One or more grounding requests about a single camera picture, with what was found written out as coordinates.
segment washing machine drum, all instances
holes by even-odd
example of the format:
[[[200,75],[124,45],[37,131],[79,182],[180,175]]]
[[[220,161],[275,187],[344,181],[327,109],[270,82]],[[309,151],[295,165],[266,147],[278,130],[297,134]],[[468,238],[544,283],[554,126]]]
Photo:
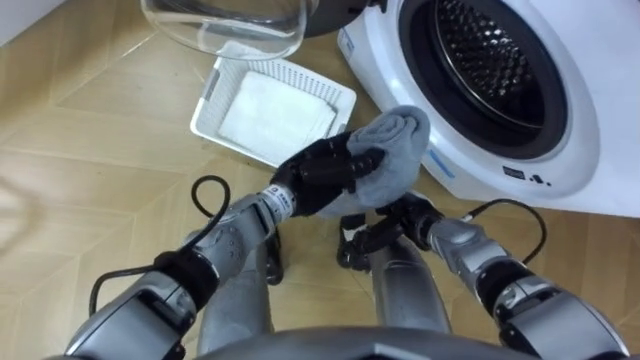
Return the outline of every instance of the washing machine drum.
[[[567,101],[558,70],[502,1],[405,1],[399,26],[416,83],[467,139],[514,159],[537,158],[559,144]]]

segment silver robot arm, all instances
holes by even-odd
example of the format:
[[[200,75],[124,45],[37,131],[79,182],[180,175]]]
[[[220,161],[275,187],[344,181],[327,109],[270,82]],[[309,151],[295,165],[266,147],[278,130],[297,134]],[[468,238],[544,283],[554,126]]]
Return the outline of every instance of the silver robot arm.
[[[426,243],[493,317],[504,346],[543,359],[629,355],[600,312],[534,274],[482,227],[443,218],[431,225]]]
[[[235,202],[192,249],[160,255],[152,271],[91,316],[65,356],[182,359],[181,339],[198,311],[216,288],[240,272],[249,252],[273,234],[293,207],[291,192],[277,185]]]

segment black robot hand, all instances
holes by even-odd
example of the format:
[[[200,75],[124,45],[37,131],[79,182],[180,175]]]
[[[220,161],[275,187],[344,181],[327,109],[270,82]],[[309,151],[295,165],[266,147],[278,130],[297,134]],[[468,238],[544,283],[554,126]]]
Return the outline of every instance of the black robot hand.
[[[425,251],[430,250],[427,235],[431,225],[444,217],[429,199],[417,192],[408,192],[393,203],[376,209],[376,212],[395,219],[404,235]]]
[[[276,170],[271,184],[286,186],[296,199],[293,216],[310,216],[335,200],[343,190],[355,191],[355,180],[378,168],[384,151],[372,148],[351,156],[350,132],[307,146]]]

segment white wall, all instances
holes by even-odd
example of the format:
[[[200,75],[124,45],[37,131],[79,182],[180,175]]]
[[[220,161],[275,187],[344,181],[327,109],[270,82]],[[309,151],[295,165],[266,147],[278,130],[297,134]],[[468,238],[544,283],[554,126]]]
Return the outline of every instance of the white wall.
[[[0,0],[0,46],[16,37],[64,1]]]

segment clear glass container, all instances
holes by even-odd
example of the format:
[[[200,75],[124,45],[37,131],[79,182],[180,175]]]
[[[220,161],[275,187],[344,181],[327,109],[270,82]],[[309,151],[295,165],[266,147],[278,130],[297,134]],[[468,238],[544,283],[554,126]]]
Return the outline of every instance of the clear glass container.
[[[298,49],[313,1],[141,0],[149,21],[195,49],[238,60],[286,57]]]

